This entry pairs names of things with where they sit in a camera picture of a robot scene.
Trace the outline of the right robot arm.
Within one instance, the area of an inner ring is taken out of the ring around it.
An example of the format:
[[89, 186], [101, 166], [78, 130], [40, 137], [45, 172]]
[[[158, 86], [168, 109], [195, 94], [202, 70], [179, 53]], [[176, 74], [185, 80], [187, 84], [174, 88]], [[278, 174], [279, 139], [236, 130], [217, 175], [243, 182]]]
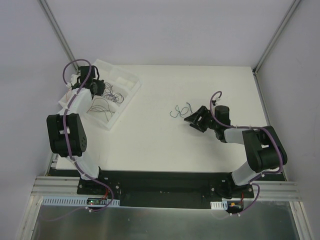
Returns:
[[184, 121], [202, 133], [213, 130], [222, 143], [244, 146], [246, 162], [231, 173], [232, 181], [225, 184], [225, 192], [230, 197], [237, 197], [244, 185], [266, 174], [274, 174], [276, 170], [281, 172], [288, 162], [287, 153], [272, 126], [232, 126], [227, 106], [218, 105], [211, 109], [201, 106]]

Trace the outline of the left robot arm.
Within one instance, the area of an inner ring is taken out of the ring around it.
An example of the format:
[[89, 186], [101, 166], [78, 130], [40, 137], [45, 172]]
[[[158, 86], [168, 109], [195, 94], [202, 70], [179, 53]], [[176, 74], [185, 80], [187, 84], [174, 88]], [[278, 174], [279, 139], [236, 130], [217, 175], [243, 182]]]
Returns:
[[93, 98], [101, 96], [105, 90], [98, 68], [81, 66], [80, 75], [70, 90], [70, 97], [62, 110], [46, 118], [49, 145], [54, 154], [75, 166], [83, 180], [90, 180], [89, 190], [99, 195], [105, 191], [106, 183], [99, 178], [100, 167], [87, 152], [88, 140], [81, 120]]

